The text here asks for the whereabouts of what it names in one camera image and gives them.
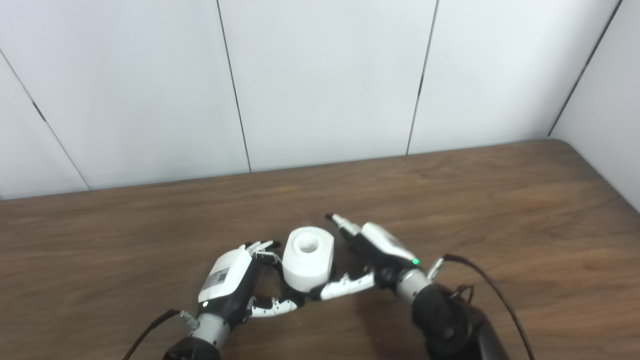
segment hole in cylinder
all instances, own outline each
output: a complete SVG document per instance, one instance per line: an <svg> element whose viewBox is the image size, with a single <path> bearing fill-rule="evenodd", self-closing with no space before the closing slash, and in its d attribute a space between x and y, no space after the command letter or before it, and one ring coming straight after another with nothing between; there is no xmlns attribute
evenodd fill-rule
<svg viewBox="0 0 640 360"><path fill-rule="evenodd" d="M301 234L296 239L296 243L300 251L306 252L307 254L316 251L318 246L320 246L318 239L313 234Z"/></svg>

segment white wall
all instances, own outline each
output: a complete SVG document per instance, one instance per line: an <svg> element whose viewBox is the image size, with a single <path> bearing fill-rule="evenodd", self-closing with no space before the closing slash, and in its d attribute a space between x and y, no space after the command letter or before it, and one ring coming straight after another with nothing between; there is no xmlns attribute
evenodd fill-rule
<svg viewBox="0 0 640 360"><path fill-rule="evenodd" d="M0 199L87 189L0 55Z"/></svg>
<svg viewBox="0 0 640 360"><path fill-rule="evenodd" d="M440 1L410 153L545 138L617 2Z"/></svg>
<svg viewBox="0 0 640 360"><path fill-rule="evenodd" d="M552 136L640 210L640 2L620 5Z"/></svg>
<svg viewBox="0 0 640 360"><path fill-rule="evenodd" d="M1 0L0 49L107 188L543 138L616 2Z"/></svg>
<svg viewBox="0 0 640 360"><path fill-rule="evenodd" d="M211 0L3 0L2 49L89 187L248 171Z"/></svg>
<svg viewBox="0 0 640 360"><path fill-rule="evenodd" d="M406 152L435 0L221 0L252 169Z"/></svg>

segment metal connector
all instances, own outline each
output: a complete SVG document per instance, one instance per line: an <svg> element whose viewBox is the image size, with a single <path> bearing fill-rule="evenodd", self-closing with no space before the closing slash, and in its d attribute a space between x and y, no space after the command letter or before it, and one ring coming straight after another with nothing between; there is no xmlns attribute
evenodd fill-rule
<svg viewBox="0 0 640 360"><path fill-rule="evenodd" d="M427 279L433 281L433 278L438 275L438 271L440 271L440 267L442 267L443 262L444 258L440 258L437 259L435 263L433 263L433 265L431 265L431 268L429 268L429 271L427 272Z"/></svg>
<svg viewBox="0 0 640 360"><path fill-rule="evenodd" d="M194 331L200 326L200 322L194 319L193 316L191 316L191 314L187 313L185 310L181 310L178 316L185 324L187 324L191 331Z"/></svg>

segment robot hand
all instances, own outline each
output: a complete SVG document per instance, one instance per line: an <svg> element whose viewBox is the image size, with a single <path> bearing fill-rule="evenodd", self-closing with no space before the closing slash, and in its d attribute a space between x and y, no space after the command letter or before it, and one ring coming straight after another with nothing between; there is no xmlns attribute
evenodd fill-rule
<svg viewBox="0 0 640 360"><path fill-rule="evenodd" d="M367 263L367 269L371 272L361 279L372 279L369 281L370 287L375 284L380 288L391 289L411 306L412 322L422 331L431 359L508 359L483 312L470 305L470 297L468 300L462 298L464 290L472 287L463 285L456 291L451 291L433 282L444 260L457 259L458 262L467 262L466 265L476 267L475 265L466 259L445 255L425 272L419 266L419 260L382 227L368 222L361 228L339 215L328 214L326 217L339 228L347 245ZM352 283L353 281L343 278L341 282L327 284L317 293L321 300L328 299L338 293L330 291L331 289L346 290ZM528 346L524 332L521 335Z"/></svg>
<svg viewBox="0 0 640 360"><path fill-rule="evenodd" d="M219 359L229 333L249 317L280 315L302 306L296 299L253 294L264 266L282 271L278 255L268 251L279 246L273 241L247 243L218 258L198 295L196 320L186 319L191 334L169 349L164 359Z"/></svg>
<svg viewBox="0 0 640 360"><path fill-rule="evenodd" d="M349 248L365 260L367 267L363 275L345 274L337 282L312 289L309 294L312 300L332 299L366 290L374 285L383 289L390 288L397 293L401 277L408 279L409 274L422 272L418 267L418 259L382 227L372 222L360 227L336 214L327 214L326 217L338 227Z"/></svg>

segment panel seam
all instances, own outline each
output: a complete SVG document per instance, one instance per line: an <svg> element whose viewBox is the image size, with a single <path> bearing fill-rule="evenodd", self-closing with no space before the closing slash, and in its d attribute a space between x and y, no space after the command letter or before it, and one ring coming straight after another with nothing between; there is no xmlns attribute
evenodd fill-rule
<svg viewBox="0 0 640 360"><path fill-rule="evenodd" d="M246 164L249 166L249 172L251 170L251 159L249 158L249 147L246 144L246 136L244 135L244 124L242 122L242 115L240 114L240 103L238 102L238 94L236 91L236 81L234 79L234 71L231 67L231 57L229 56L229 47L227 45L227 34L225 33L225 25L222 21L222 11L220 10L220 0L216 0L216 6L218 7L218 18L220 19L220 29L222 30L222 40L225 43L225 52L227 53L227 63L229 64L229 74L231 75L231 85L234 89L234 97L236 98L236 109L238 112L238 120L240 121L240 131L242 131L242 140L244 142L244 153L246 154Z"/></svg>
<svg viewBox="0 0 640 360"><path fill-rule="evenodd" d="M65 146L62 145L62 142L58 138L58 135L56 134L55 131L53 131L53 128L51 127L51 124L47 121L47 118L45 118L45 116L42 113L42 111L40 111L40 107L38 107L38 105L35 102L35 100L33 100L33 97L31 96L31 93L29 92L27 87L24 86L24 83L22 82L22 79L20 78L20 76L18 76L18 73L15 71L15 69L13 68L13 65L11 65L11 62L9 62L9 59L6 57L6 55L4 54L4 51L2 49L0 49L0 54L2 54L2 57L4 58L4 61L9 66L9 69L11 69L11 72L13 73L13 76L15 76L15 78L20 83L20 86L22 86L22 89L24 90L24 93L29 97L29 100L31 101L31 105L33 105L33 107L35 108L36 112L38 113L38 115L40 116L42 121L44 121L44 123L47 124L47 127L49 128L49 131L51 132L53 137L56 139L56 142L58 143L58 145L60 146L62 151L67 156L67 159L69 159L69 162L71 162L71 165L73 165L74 169L78 173L78 176L80 176L80 179L82 179L82 181L84 182L84 185L86 186L86 188L91 190L91 186L89 186L89 184L86 182L86 179L84 178L84 176L80 172L80 169L78 169L78 166L76 165L74 160L71 158L71 155L69 155L69 153L68 153L67 149L65 148Z"/></svg>
<svg viewBox="0 0 640 360"><path fill-rule="evenodd" d="M429 40L427 41L427 49L424 53L424 63L422 63L422 74L420 75L420 84L418 85L418 94L415 98L415 107L413 108L413 117L411 119L411 129L409 130L409 141L406 144L406 152L404 155L409 155L409 148L411 146L411 139L413 137L413 127L415 125L415 116L418 113L418 104L420 103L420 94L422 93L422 84L424 82L424 72L427 69L427 60L429 59L429 50L431 49L431 40L433 39L433 30L436 26L436 16L438 15L438 5L440 0L436 0L436 5L433 9L433 18L431 19L431 29L429 30Z"/></svg>

